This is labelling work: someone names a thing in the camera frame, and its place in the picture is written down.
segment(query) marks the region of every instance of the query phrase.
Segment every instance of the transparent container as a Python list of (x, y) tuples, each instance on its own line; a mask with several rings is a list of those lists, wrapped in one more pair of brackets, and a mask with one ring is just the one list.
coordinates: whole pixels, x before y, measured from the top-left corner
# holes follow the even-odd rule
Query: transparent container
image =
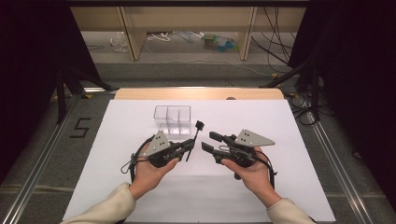
[(191, 133), (191, 107), (189, 105), (157, 105), (154, 119), (165, 134)]

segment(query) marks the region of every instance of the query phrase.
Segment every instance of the white table surface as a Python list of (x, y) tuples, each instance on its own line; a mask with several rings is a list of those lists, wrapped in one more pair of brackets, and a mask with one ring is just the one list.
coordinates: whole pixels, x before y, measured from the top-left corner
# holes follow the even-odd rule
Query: white table surface
[(276, 191), (291, 198), (317, 222), (335, 218), (318, 181), (303, 139), (286, 100), (113, 100), (106, 110), (64, 219), (101, 202), (116, 186), (130, 182), (120, 168), (140, 145), (158, 131), (153, 118), (156, 105), (190, 105), (191, 135), (170, 137), (181, 142), (199, 132), (190, 160), (179, 162), (160, 185), (138, 200), (127, 218), (131, 222), (254, 223), (269, 222), (264, 206), (225, 166), (215, 163), (201, 148), (218, 147), (209, 132), (238, 135), (242, 129), (270, 138), (263, 147), (276, 175)]

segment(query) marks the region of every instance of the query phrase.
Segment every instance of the human hand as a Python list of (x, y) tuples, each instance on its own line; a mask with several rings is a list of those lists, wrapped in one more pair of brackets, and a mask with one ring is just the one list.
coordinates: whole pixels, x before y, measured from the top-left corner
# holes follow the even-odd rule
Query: human hand
[[(257, 151), (256, 156), (258, 158), (268, 161), (268, 159), (262, 155), (262, 149), (260, 147), (254, 147), (254, 150)], [(270, 207), (281, 200), (281, 197), (275, 192), (270, 183), (268, 167), (265, 164), (256, 161), (253, 165), (244, 168), (234, 161), (227, 159), (223, 159), (221, 163), (241, 176), (247, 189), (252, 191), (266, 207)]]
[[(149, 144), (146, 144), (142, 148), (142, 152), (144, 152), (148, 146)], [(134, 182), (129, 187), (129, 191), (134, 195), (135, 200), (138, 200), (150, 190), (155, 189), (160, 184), (163, 177), (175, 168), (179, 159), (175, 158), (161, 168), (153, 166), (146, 158), (139, 157), (137, 161)]]

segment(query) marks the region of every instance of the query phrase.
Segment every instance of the black curtain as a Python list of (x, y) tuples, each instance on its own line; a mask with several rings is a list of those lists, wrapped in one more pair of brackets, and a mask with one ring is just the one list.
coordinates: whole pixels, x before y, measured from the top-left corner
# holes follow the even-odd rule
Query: black curtain
[[(396, 210), (396, 2), (357, 1), (320, 65), (324, 91), (354, 148)], [(308, 8), (290, 65), (303, 62), (330, 11)]]
[(2, 2), (0, 27), (2, 182), (46, 111), (59, 71), (69, 66), (100, 78), (69, 7)]

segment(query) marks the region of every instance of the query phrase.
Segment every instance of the beige sleeve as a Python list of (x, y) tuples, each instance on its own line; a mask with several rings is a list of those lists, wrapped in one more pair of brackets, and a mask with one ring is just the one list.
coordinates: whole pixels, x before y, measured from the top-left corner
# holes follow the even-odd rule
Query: beige sleeve
[(268, 217), (273, 223), (305, 224), (315, 223), (292, 200), (282, 199), (267, 208)]
[(68, 223), (111, 223), (124, 220), (134, 211), (136, 200), (129, 191), (129, 184), (122, 183), (108, 197), (79, 216), (71, 217), (62, 224)]

